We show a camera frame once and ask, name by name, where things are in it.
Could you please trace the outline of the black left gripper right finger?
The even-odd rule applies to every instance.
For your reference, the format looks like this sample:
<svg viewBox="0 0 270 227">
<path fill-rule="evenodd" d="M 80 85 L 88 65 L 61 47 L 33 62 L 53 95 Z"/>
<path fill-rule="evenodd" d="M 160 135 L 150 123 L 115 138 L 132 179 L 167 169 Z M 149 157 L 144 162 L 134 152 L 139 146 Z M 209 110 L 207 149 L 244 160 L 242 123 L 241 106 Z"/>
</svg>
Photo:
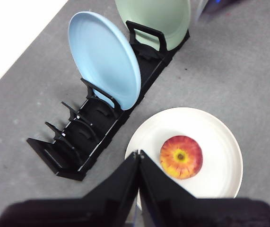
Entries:
<svg viewBox="0 0 270 227">
<path fill-rule="evenodd" d="M 140 151 L 140 200 L 156 227 L 270 227 L 270 206 L 248 198 L 198 199 Z"/>
</svg>

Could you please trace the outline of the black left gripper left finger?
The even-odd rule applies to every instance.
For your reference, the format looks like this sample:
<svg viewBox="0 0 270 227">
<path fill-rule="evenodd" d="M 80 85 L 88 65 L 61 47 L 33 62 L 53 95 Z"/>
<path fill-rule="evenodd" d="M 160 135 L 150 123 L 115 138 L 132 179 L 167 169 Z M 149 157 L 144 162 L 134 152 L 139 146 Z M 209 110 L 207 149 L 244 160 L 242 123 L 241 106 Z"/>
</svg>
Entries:
<svg viewBox="0 0 270 227">
<path fill-rule="evenodd" d="M 137 196 L 139 163 L 132 152 L 82 198 L 11 204 L 0 215 L 0 227 L 122 227 Z"/>
</svg>

